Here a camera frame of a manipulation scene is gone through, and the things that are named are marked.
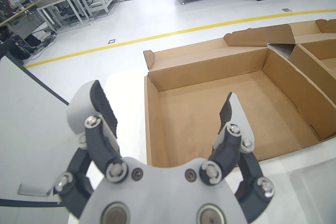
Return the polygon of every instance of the cardboard box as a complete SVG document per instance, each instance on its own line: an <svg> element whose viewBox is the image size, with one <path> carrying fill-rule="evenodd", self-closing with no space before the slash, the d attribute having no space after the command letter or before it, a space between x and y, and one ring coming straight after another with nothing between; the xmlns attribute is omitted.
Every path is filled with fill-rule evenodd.
<svg viewBox="0 0 336 224"><path fill-rule="evenodd" d="M289 61L336 104L336 38L296 45Z"/></svg>
<svg viewBox="0 0 336 224"><path fill-rule="evenodd" d="M316 144L336 131L336 105L249 29L180 48L144 51L147 162L172 167L208 158L219 112L237 94L258 160Z"/></svg>

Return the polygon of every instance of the cable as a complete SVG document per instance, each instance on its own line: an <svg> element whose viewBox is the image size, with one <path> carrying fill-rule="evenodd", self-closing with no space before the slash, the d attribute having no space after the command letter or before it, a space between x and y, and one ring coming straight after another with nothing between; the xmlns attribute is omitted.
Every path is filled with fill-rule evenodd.
<svg viewBox="0 0 336 224"><path fill-rule="evenodd" d="M50 34L50 35L47 36L47 38L49 38L49 37L50 37L50 42L53 42L53 43L50 44L50 45L48 45L47 47L45 47L45 48L40 52L39 56L37 56L37 57L35 57L35 58L32 58L32 59L28 59L28 58L27 58L27 60L35 60L35 59L39 58L39 57L42 55L42 53L44 52L45 49L49 48L50 46L52 46L52 45L54 45L54 44L56 43L56 34Z"/></svg>

